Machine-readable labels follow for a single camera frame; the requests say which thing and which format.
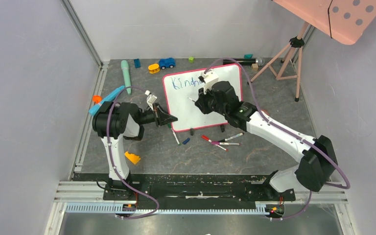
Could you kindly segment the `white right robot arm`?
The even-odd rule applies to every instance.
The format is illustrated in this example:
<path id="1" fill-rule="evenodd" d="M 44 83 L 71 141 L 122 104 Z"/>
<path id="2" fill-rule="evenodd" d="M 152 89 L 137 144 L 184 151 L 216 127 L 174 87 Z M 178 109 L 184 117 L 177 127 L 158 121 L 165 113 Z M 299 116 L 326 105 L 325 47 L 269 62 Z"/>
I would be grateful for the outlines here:
<path id="1" fill-rule="evenodd" d="M 218 113 L 231 126 L 271 142 L 298 163 L 266 179 L 263 194 L 270 200 L 296 186 L 319 192 L 335 171 L 337 159 L 329 138 L 301 134 L 259 112 L 256 105 L 239 100 L 228 81 L 200 88 L 195 106 L 205 115 Z"/>

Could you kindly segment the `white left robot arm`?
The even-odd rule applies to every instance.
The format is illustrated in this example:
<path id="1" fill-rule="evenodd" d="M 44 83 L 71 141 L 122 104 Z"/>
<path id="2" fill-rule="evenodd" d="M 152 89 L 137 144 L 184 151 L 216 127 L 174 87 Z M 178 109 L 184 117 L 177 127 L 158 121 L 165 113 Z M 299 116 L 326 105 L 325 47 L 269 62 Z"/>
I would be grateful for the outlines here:
<path id="1" fill-rule="evenodd" d="M 123 141 L 141 141 L 145 124 L 154 123 L 159 127 L 177 120 L 157 102 L 152 108 L 143 110 L 134 103 L 107 101 L 96 112 L 92 126 L 105 147 L 109 164 L 108 185 L 121 199 L 129 199 L 134 194 L 134 186 L 128 182 L 131 174 Z"/>

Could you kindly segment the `pink framed whiteboard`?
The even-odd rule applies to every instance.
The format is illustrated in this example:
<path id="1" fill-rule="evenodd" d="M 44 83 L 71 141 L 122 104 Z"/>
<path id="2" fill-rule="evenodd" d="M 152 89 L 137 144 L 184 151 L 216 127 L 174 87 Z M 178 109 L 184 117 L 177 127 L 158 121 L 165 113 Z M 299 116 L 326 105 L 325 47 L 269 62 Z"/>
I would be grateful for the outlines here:
<path id="1" fill-rule="evenodd" d="M 205 115 L 188 99 L 198 99 L 198 90 L 204 87 L 198 77 L 204 70 L 189 70 L 163 77 L 168 112 L 178 118 L 178 121 L 171 124 L 175 132 L 227 124 L 222 115 L 216 112 Z M 219 76 L 219 81 L 228 81 L 234 87 L 238 98 L 242 100 L 241 68 L 236 64 L 229 64 L 212 67 L 212 70 Z"/>

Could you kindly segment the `blue marker cap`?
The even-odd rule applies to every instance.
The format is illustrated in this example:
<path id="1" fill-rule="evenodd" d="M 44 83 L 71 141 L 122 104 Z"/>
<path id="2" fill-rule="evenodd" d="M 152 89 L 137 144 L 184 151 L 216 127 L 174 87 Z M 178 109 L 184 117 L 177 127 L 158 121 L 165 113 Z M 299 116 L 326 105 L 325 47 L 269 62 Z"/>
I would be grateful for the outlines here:
<path id="1" fill-rule="evenodd" d="M 190 141 L 190 138 L 187 138 L 187 139 L 185 139 L 183 142 L 182 142 L 182 144 L 187 144 L 188 142 Z"/>

